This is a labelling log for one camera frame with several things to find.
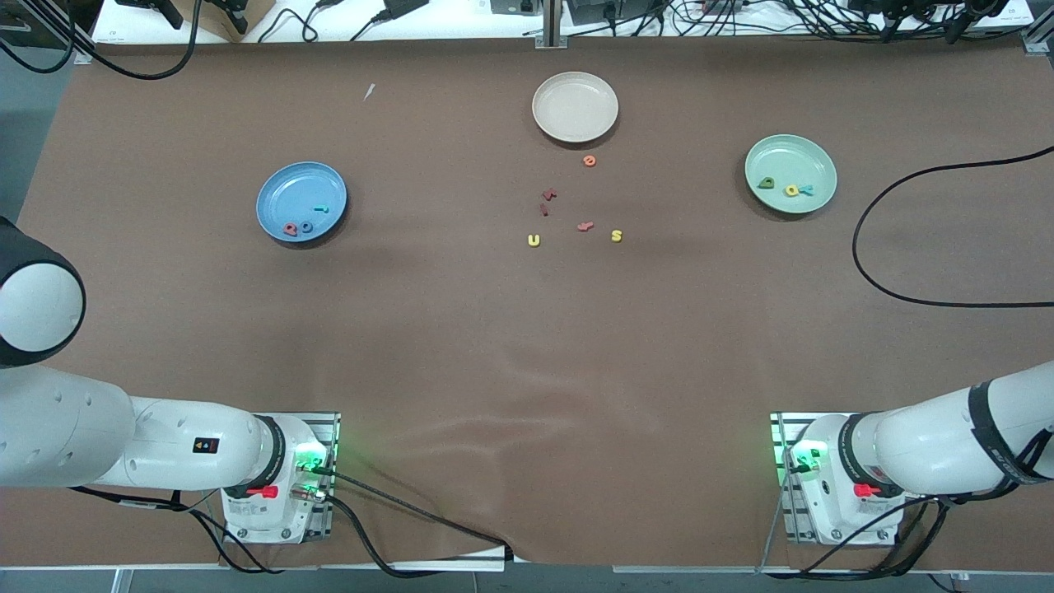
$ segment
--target metal frame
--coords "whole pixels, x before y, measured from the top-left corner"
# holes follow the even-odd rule
[[[534,37],[535,50],[566,50],[567,36],[560,34],[563,0],[542,0],[542,35]]]
[[[1054,38],[1054,6],[1036,17],[1036,20],[1021,33],[1024,53],[1030,56],[1046,56],[1050,53],[1048,42]]]

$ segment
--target red button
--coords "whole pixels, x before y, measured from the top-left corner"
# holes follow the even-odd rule
[[[877,488],[872,487],[872,486],[867,486],[867,485],[853,485],[853,494],[855,494],[855,495],[857,495],[857,496],[859,496],[861,498],[866,497],[866,496],[871,496],[873,494],[878,494],[880,492],[882,492],[881,489],[877,489]]]
[[[251,488],[246,492],[249,494],[259,494],[264,498],[278,498],[278,487],[274,485],[264,488]]]

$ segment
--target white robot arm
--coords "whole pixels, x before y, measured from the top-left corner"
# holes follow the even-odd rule
[[[0,218],[0,487],[223,489],[247,542],[302,539],[327,450],[290,415],[131,397],[35,364],[80,328],[84,289],[61,255]]]
[[[994,498],[1054,477],[1054,362],[915,406],[816,419],[790,448],[821,543],[837,545],[905,496]],[[852,543],[890,545],[896,512]]]

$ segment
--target brown table surface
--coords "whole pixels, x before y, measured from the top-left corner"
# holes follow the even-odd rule
[[[619,94],[614,132],[587,150],[530,116],[567,70]],[[21,219],[87,285],[84,327],[48,364],[133,395],[339,411],[341,470],[529,560],[753,566],[777,491],[769,412],[884,410],[1054,358],[1051,313],[899,303],[850,254],[901,175],[1050,143],[1052,90],[1016,42],[202,48],[152,83],[78,67]],[[834,157],[821,211],[786,219],[752,197],[744,155],[774,133]],[[285,248],[256,193],[310,159],[345,176],[351,215]],[[862,258],[929,298],[1049,299],[1051,186],[1049,159],[919,179],[875,212]],[[486,547],[340,496],[390,559]],[[62,490],[2,500],[3,565],[216,559],[187,517]],[[920,567],[1054,571],[1052,505],[1037,487],[952,513]],[[770,562],[815,552],[780,537]],[[367,559],[341,519],[266,556]]]

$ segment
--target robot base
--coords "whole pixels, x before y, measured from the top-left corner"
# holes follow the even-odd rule
[[[840,543],[879,515],[904,502],[893,498],[859,496],[838,454],[838,436],[847,418],[828,414],[813,421],[787,453],[788,467],[807,466],[808,472],[793,474],[790,483],[801,487],[802,498],[813,521],[816,540]],[[897,511],[854,537],[851,546],[891,546],[903,511]]]
[[[291,496],[293,489],[333,494],[332,478],[298,469],[312,460],[333,468],[340,415],[336,413],[271,414],[286,436],[286,457],[275,496],[254,494],[235,499],[222,495],[227,529],[242,543],[300,543],[329,537],[333,510],[328,503]]]

